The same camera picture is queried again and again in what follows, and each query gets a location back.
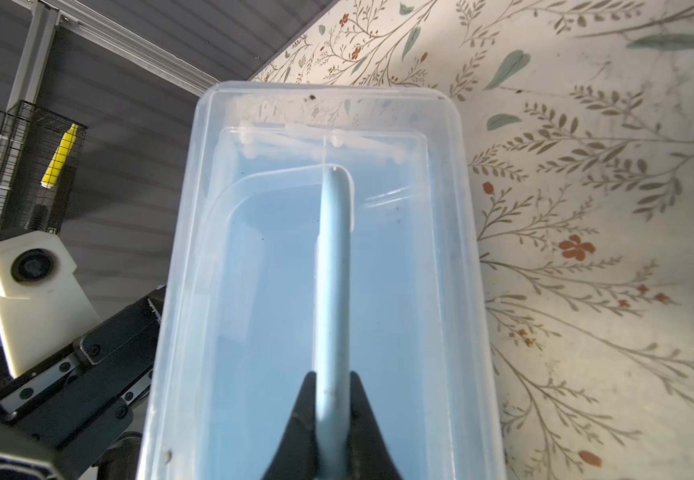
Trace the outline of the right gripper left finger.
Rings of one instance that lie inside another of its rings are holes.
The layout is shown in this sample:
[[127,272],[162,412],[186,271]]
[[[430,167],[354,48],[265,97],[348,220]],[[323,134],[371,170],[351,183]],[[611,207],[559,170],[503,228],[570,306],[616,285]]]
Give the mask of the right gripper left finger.
[[277,451],[263,475],[264,480],[312,480],[317,477],[316,378],[315,372],[305,375]]

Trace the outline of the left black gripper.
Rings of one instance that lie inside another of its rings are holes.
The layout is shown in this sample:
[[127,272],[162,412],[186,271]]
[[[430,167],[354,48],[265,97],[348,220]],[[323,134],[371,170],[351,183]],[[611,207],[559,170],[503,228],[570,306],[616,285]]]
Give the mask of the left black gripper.
[[137,476],[166,289],[153,290],[0,389],[0,479]]

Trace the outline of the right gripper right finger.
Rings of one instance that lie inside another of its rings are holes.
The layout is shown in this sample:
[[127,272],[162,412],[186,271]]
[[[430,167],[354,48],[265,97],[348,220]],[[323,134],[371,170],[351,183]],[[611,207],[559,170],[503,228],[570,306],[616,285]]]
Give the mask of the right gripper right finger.
[[399,480],[360,376],[350,373],[349,479]]

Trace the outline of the blue plastic tool box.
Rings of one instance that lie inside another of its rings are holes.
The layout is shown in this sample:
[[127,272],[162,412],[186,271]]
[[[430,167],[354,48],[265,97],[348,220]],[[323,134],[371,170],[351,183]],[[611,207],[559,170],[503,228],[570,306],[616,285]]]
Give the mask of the blue plastic tool box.
[[506,475],[462,123],[428,88],[199,100],[142,479],[259,479],[307,374],[324,477],[357,374],[405,479]]

